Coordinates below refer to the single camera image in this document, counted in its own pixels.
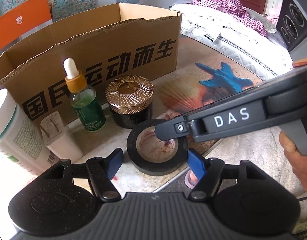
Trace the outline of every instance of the gold jar lid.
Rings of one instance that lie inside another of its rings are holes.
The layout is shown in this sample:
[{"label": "gold jar lid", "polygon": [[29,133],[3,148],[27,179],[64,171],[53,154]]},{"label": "gold jar lid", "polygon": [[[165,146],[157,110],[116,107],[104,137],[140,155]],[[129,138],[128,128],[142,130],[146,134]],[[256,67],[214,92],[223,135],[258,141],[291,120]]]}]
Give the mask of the gold jar lid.
[{"label": "gold jar lid", "polygon": [[113,80],[106,89],[110,108],[119,114],[135,114],[152,102],[154,86],[137,75],[127,75]]}]

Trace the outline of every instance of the roll of tape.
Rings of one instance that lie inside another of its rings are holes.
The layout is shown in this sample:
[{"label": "roll of tape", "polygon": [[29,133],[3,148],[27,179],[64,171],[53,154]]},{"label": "roll of tape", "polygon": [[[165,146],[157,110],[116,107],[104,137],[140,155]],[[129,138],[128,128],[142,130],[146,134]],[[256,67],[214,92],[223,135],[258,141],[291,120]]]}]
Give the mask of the roll of tape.
[{"label": "roll of tape", "polygon": [[155,126],[166,120],[150,119],[137,125],[127,139],[127,152],[132,164],[151,176],[163,176],[178,169],[187,160],[186,137],[160,141]]}]

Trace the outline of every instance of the white mattress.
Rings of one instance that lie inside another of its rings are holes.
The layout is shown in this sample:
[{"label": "white mattress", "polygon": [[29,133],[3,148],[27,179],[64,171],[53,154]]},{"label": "white mattress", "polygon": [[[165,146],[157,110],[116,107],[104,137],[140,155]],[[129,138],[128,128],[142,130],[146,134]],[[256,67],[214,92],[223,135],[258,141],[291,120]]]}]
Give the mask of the white mattress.
[{"label": "white mattress", "polygon": [[[286,48],[272,43],[230,14],[191,4],[176,4],[171,9],[183,13],[183,35],[221,52],[264,81],[292,69],[292,59]],[[205,34],[215,22],[225,27],[213,42]]]}]

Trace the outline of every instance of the white rubber dropper bulb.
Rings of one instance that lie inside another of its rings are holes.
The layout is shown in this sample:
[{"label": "white rubber dropper bulb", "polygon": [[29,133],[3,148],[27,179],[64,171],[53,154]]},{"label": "white rubber dropper bulb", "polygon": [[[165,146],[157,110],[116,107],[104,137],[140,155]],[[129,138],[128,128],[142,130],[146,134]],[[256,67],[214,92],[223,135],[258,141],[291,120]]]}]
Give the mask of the white rubber dropper bulb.
[{"label": "white rubber dropper bulb", "polygon": [[64,70],[67,73],[67,79],[73,79],[79,75],[76,63],[72,58],[67,58],[63,63]]}]

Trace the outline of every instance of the teal stripe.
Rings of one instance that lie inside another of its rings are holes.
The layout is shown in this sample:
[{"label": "teal stripe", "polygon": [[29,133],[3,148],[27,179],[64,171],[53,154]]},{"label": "teal stripe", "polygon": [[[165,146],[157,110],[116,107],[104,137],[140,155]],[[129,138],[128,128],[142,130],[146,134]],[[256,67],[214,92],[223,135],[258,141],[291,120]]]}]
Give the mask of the teal stripe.
[{"label": "teal stripe", "polygon": [[10,127],[10,125],[12,124],[13,119],[15,118],[15,113],[17,112],[17,105],[15,105],[15,111],[9,121],[9,123],[7,124],[6,128],[3,130],[3,132],[0,135],[0,139],[5,135],[5,133],[7,132],[8,128]]}]

